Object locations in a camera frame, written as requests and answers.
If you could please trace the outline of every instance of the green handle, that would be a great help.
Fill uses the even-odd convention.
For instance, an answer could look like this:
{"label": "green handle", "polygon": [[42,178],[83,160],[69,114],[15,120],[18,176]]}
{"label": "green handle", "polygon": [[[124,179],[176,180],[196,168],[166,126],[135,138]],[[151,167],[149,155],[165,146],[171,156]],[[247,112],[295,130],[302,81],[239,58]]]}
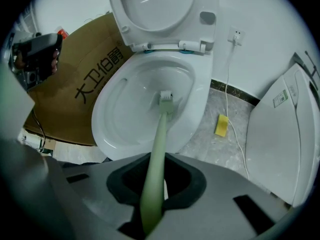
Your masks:
{"label": "green handle", "polygon": [[140,198],[143,231],[148,235],[162,218],[164,202],[167,112],[161,114]]}

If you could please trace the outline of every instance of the wall socket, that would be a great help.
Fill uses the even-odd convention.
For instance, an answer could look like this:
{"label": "wall socket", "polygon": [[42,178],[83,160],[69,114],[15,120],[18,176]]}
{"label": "wall socket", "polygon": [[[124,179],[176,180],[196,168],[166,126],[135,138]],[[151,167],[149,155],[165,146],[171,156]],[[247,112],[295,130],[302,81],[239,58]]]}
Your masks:
{"label": "wall socket", "polygon": [[234,35],[238,36],[237,43],[238,43],[239,46],[241,46],[242,43],[243,43],[244,37],[246,35],[246,32],[244,32],[243,30],[241,30],[239,28],[231,26],[230,30],[229,30],[229,35],[228,35],[228,41],[229,42],[233,42],[234,41]]}

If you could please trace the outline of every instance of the white toilet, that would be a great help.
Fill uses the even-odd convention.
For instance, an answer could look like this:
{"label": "white toilet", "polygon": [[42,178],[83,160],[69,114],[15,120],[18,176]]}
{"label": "white toilet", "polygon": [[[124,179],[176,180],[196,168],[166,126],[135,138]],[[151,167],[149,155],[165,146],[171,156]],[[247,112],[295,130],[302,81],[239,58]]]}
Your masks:
{"label": "white toilet", "polygon": [[92,114],[97,146],[112,160],[151,152],[160,91],[171,90],[166,151],[197,130],[213,70],[219,0],[110,0],[122,38],[136,52],[99,94]]}

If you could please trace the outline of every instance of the brown cardboard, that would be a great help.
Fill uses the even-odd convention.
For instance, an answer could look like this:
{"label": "brown cardboard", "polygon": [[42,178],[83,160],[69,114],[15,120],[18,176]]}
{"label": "brown cardboard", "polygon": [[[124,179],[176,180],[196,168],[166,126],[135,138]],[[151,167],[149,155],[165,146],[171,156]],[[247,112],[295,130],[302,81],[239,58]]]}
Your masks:
{"label": "brown cardboard", "polygon": [[[29,92],[34,111],[47,137],[95,145],[91,116],[108,80],[132,56],[112,13],[77,29],[62,43],[57,72]],[[24,127],[41,134],[29,115]]]}

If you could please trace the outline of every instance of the white wall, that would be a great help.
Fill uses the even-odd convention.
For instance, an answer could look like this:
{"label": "white wall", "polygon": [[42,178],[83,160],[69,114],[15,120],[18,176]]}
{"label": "white wall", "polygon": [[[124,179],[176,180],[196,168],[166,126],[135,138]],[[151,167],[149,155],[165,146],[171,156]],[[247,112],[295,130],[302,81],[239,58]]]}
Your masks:
{"label": "white wall", "polygon": [[[295,51],[307,50],[320,67],[319,51],[307,26],[287,0],[220,0],[212,78],[227,80],[226,62],[232,44],[230,26],[246,32],[243,45],[234,53],[229,84],[257,98],[288,68]],[[318,75],[316,83],[320,86]]]}
{"label": "white wall", "polygon": [[[286,0],[220,0],[212,78],[227,80],[226,62],[232,44],[230,26],[246,32],[230,65],[229,84],[257,98],[288,67],[294,52],[307,50],[320,67],[318,48],[308,28]],[[39,30],[44,34],[62,26],[69,34],[111,10],[109,0],[35,0]],[[320,86],[318,76],[315,79]]]}

